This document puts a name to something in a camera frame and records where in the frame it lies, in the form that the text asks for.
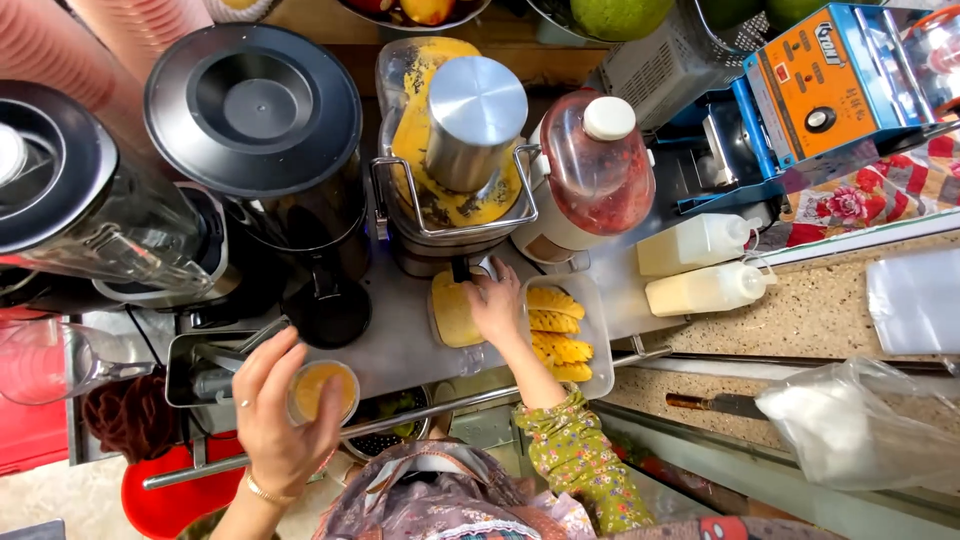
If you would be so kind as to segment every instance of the metal rail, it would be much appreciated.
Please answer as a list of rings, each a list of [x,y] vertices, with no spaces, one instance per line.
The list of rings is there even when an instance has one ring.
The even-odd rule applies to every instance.
[[[667,356],[671,353],[673,353],[672,348],[668,346],[659,347],[653,351],[617,358],[613,361],[613,367],[622,367],[639,362],[641,360]],[[431,418],[433,416],[450,412],[458,408],[480,405],[492,400],[513,396],[518,393],[519,389],[516,387],[516,385],[513,385],[503,388],[496,388],[494,390],[488,390],[486,392],[480,392],[479,394],[473,394],[472,396],[464,396],[463,398],[458,398],[453,401],[433,404],[433,406],[402,412],[398,415],[391,416],[390,418],[374,420],[373,422],[367,422],[366,424],[344,428],[340,430],[340,438],[349,439],[352,437],[358,437],[360,435],[368,435],[370,433],[392,428],[394,426],[400,426],[402,424],[416,422],[417,420]],[[231,471],[233,469],[239,469],[240,467],[246,467],[247,465],[250,465],[250,458],[246,454],[234,455],[225,459],[213,461],[211,463],[206,463],[205,465],[201,465],[200,467],[195,467],[193,469],[181,469],[172,473],[163,473],[162,475],[148,477],[143,480],[143,489],[157,489],[158,487],[166,487],[175,483],[185,482],[193,479],[201,479],[210,475],[216,475],[217,473],[223,473],[224,471]]]

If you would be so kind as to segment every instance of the black blender lid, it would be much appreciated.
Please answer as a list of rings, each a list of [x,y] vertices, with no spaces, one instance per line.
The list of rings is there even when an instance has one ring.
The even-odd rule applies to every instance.
[[[236,197],[319,184],[360,140],[360,94],[343,65],[265,24],[217,24],[178,40],[150,74],[144,114],[181,173]]]
[[[65,230],[92,209],[119,156],[107,131],[65,94],[23,81],[0,81],[0,123],[27,145],[53,158],[50,164],[0,186],[0,255],[22,252]]]

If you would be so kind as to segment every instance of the power cord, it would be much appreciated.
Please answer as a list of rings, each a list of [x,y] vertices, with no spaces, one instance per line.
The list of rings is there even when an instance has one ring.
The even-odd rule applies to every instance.
[[[156,349],[154,349],[154,344],[150,341],[150,337],[148,337],[147,333],[143,331],[143,327],[140,326],[140,322],[137,321],[136,316],[133,315],[133,309],[130,306],[130,304],[124,305],[124,310],[127,312],[127,315],[130,317],[130,320],[133,322],[133,325],[136,327],[136,331],[140,332],[140,337],[142,337],[144,343],[147,344],[147,348],[150,349],[150,354],[153,355],[154,357],[154,363],[156,364],[156,367],[166,369],[166,366],[163,365],[163,362],[160,361],[160,355],[156,353]],[[199,430],[200,433],[204,435],[204,437],[215,439],[218,441],[229,441],[236,438],[235,435],[232,437],[218,437],[210,433],[209,431],[206,430],[206,428],[204,428],[204,426],[201,425],[200,420],[197,418],[197,415],[193,413],[192,409],[189,409],[189,408],[186,409],[186,418],[189,419],[189,421],[194,426],[197,427],[197,430]],[[182,431],[183,431],[183,439],[188,440],[189,436],[188,436],[188,430],[186,429],[186,426],[182,427]],[[190,452],[191,456],[193,455],[192,445],[187,445],[187,451]]]

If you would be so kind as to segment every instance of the hand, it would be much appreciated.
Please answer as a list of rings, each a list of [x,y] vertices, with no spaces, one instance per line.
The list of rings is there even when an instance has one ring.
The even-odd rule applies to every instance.
[[[473,324],[484,339],[497,350],[502,350],[507,345],[523,341],[520,337],[520,279],[514,269],[499,258],[493,257],[492,261],[499,282],[474,275],[473,283],[465,282],[463,287],[470,302]],[[478,286],[486,292],[486,301]]]
[[[237,436],[253,480],[272,495],[299,496],[340,440],[339,376],[321,388],[314,422],[295,428],[287,417],[287,390],[306,351],[297,329],[288,327],[257,347],[233,376]]]

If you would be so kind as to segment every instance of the floral sleeve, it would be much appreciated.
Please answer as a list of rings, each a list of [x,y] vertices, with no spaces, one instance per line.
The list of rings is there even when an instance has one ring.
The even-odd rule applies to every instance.
[[[636,495],[626,466],[600,431],[600,419],[587,409],[576,386],[556,407],[531,410],[521,405],[514,416],[533,438],[530,458],[550,489],[580,501],[598,535],[655,523]]]

